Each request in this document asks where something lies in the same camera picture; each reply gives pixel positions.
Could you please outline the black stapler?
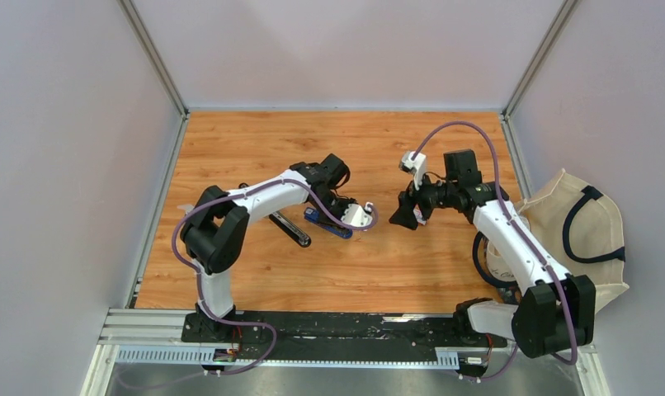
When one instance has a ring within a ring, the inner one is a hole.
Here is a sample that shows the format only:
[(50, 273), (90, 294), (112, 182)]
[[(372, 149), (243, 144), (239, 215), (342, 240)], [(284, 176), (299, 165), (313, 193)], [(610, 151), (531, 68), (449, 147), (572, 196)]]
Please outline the black stapler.
[(269, 214), (268, 218), (300, 247), (308, 248), (311, 245), (312, 240), (310, 236), (296, 226), (291, 220), (286, 218), (280, 211), (275, 211)]

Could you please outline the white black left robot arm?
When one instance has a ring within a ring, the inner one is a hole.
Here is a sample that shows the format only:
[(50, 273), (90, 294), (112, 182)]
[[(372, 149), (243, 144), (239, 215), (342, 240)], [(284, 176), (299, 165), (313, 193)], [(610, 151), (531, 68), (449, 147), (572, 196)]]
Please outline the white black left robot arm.
[(286, 207), (309, 202), (330, 224), (358, 229), (346, 220), (356, 200), (337, 189), (349, 181), (350, 168), (336, 155), (320, 163), (295, 163), (279, 175), (251, 186), (225, 191), (209, 186), (196, 207), (184, 215), (172, 233), (172, 252), (196, 274), (196, 314), (203, 331), (215, 342), (233, 335), (230, 269), (243, 249), (248, 227)]

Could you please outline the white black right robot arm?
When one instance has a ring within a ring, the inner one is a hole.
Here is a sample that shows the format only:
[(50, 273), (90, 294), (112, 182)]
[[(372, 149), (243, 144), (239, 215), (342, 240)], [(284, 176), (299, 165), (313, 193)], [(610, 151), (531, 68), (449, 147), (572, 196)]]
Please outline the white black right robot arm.
[(540, 244), (508, 194), (496, 181), (483, 181), (472, 150), (445, 153), (444, 163), (445, 178), (431, 181), (426, 155), (407, 151), (402, 156), (399, 167), (413, 179), (399, 193), (390, 223), (416, 229), (435, 209), (457, 210), (496, 248), (521, 293), (518, 304), (492, 299), (458, 304), (457, 341), (472, 346), (489, 333), (513, 340), (530, 358), (591, 343), (596, 287), (590, 278), (573, 275)]

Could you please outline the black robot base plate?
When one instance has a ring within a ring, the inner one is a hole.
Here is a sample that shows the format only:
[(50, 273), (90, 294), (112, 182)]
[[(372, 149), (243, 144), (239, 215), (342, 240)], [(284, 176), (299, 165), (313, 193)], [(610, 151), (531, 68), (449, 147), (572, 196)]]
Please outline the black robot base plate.
[(240, 360), (431, 362), (442, 347), (506, 347), (507, 340), (460, 329), (451, 315), (235, 311), (216, 332), (189, 313), (181, 340), (240, 347)]

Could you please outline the blue stapler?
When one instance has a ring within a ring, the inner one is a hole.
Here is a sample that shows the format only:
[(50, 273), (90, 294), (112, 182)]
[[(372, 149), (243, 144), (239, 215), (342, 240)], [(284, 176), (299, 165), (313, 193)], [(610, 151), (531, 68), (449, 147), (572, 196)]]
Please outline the blue stapler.
[(318, 226), (319, 228), (339, 237), (342, 239), (350, 239), (353, 235), (353, 231), (340, 227), (336, 224), (329, 224), (324, 221), (326, 216), (320, 214), (318, 210), (314, 207), (306, 207), (304, 210), (304, 219), (311, 224)]

